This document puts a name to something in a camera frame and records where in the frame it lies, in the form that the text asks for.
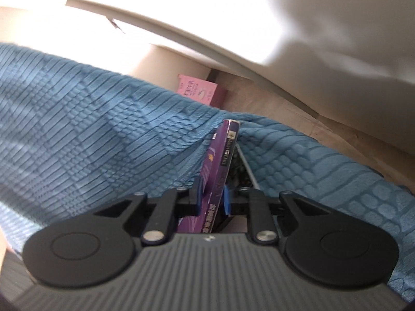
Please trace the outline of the blue textured sofa cover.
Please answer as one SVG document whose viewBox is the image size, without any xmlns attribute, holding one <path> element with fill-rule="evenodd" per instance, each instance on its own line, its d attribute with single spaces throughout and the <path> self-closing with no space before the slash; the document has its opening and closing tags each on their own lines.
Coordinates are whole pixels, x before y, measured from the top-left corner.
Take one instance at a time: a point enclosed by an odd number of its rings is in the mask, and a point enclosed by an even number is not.
<svg viewBox="0 0 415 311">
<path fill-rule="evenodd" d="M 389 232 L 390 287 L 414 300 L 414 197 L 274 120 L 218 110 L 115 72 L 1 45 L 1 229 L 21 251 L 43 226 L 189 185 L 223 120 L 268 195 L 291 190 Z"/>
</svg>

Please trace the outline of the pink box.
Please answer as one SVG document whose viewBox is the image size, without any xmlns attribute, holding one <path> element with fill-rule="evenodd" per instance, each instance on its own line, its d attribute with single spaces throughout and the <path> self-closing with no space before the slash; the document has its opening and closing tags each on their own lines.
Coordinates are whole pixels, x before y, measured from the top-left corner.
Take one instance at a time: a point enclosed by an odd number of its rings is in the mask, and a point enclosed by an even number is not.
<svg viewBox="0 0 415 311">
<path fill-rule="evenodd" d="M 221 108 L 224 104 L 227 90 L 217 83 L 183 74 L 180 74 L 178 77 L 179 86 L 177 93 L 181 96 L 214 108 Z"/>
</svg>

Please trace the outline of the purple gold book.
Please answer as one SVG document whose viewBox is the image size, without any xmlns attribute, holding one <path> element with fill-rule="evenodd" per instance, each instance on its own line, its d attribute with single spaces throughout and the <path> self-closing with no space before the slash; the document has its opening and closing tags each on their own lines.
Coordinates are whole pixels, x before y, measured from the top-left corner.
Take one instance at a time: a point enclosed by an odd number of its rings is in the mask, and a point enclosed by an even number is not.
<svg viewBox="0 0 415 311">
<path fill-rule="evenodd" d="M 211 233 L 222 201 L 222 193 L 235 150 L 240 122 L 223 120 L 216 129 L 207 149 L 200 171 L 203 195 L 200 213 L 189 216 L 179 223 L 180 233 Z"/>
</svg>

